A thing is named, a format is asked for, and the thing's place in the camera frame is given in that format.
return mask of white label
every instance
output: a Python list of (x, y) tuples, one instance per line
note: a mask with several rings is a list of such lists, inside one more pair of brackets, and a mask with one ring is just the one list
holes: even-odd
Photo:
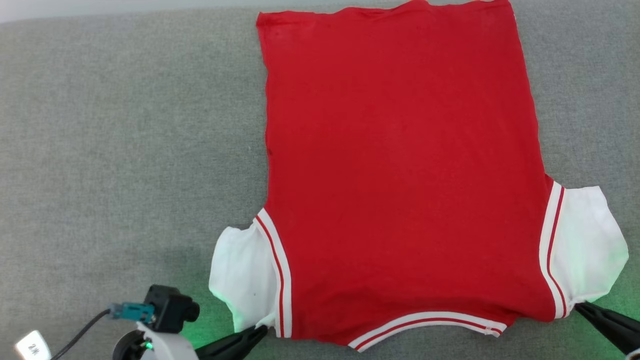
[(51, 360), (51, 351), (37, 330), (18, 341), (15, 349), (24, 360)]

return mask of cable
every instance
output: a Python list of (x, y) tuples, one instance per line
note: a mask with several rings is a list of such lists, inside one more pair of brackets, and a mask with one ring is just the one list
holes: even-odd
[(91, 321), (88, 324), (86, 324), (83, 327), (83, 329), (80, 330), (80, 332), (78, 332), (78, 335), (76, 335), (75, 338), (73, 338), (71, 341), (69, 341), (67, 346), (63, 347), (62, 350), (60, 350), (56, 355), (54, 355), (51, 358), (51, 360), (58, 360), (59, 358), (62, 357), (62, 355), (66, 354), (67, 351), (69, 351), (69, 349), (72, 348), (78, 342), (78, 340), (80, 340), (80, 338), (82, 338), (83, 335), (86, 334), (86, 332), (89, 331), (89, 329), (91, 329), (91, 327), (94, 326), (95, 323), (98, 322), (98, 320), (100, 320), (101, 318), (104, 318), (110, 312), (111, 312), (110, 309), (106, 309), (105, 311), (103, 311), (103, 312), (99, 313), (98, 315), (96, 315), (95, 318), (91, 319)]

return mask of gray couch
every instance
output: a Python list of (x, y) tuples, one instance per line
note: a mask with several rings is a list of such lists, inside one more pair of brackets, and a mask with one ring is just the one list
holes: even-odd
[[(640, 318), (640, 2), (513, 6), (547, 172), (567, 187), (599, 184), (629, 245), (598, 304)], [(153, 283), (201, 304), (184, 331), (196, 346), (231, 333), (207, 280), (222, 229), (246, 227), (266, 198), (260, 10), (274, 9), (0, 25), (0, 358), (17, 359), (13, 344), (33, 329), (55, 352)], [(131, 329), (102, 320), (64, 359), (110, 359)], [(519, 320), (499, 339), (414, 329), (363, 354), (271, 333), (248, 358), (621, 356), (574, 313)]]

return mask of white sleeve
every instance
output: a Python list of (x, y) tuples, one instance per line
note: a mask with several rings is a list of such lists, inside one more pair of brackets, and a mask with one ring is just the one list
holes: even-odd
[(628, 257), (627, 243), (600, 187), (566, 189), (550, 267), (567, 314), (578, 303), (608, 294)]
[(275, 324), (277, 285), (272, 257), (269, 242), (255, 223), (242, 231), (228, 227), (218, 238), (209, 290), (231, 310), (236, 332)]

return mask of red and white stripe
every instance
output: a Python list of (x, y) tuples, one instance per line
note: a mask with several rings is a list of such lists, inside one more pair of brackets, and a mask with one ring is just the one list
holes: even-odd
[(449, 311), (428, 311), (425, 313), (415, 313), (402, 316), (392, 320), (377, 329), (371, 330), (359, 338), (349, 343), (349, 346), (363, 352), (373, 345), (381, 342), (389, 336), (398, 332), (416, 327), (432, 325), (455, 325), (466, 327), (483, 334), (500, 336), (507, 325), (491, 320), (479, 318), (477, 316), (452, 313)]
[(552, 256), (554, 255), (554, 237), (556, 235), (556, 227), (558, 224), (558, 218), (560, 217), (563, 197), (564, 188), (554, 181), (554, 185), (551, 189), (551, 195), (549, 196), (549, 202), (547, 203), (547, 212), (545, 213), (542, 232), (540, 234), (540, 270), (542, 271), (542, 276), (547, 281), (551, 294), (554, 298), (554, 303), (556, 305), (556, 319), (567, 316), (567, 306), (564, 294), (560, 285), (554, 278), (553, 269), (551, 267)]
[(253, 220), (263, 237), (269, 239), (273, 251), (273, 268), (277, 270), (278, 305), (276, 306), (276, 335), (279, 338), (291, 337), (291, 271), (287, 256), (284, 253), (280, 236), (275, 225), (265, 209), (260, 210)]

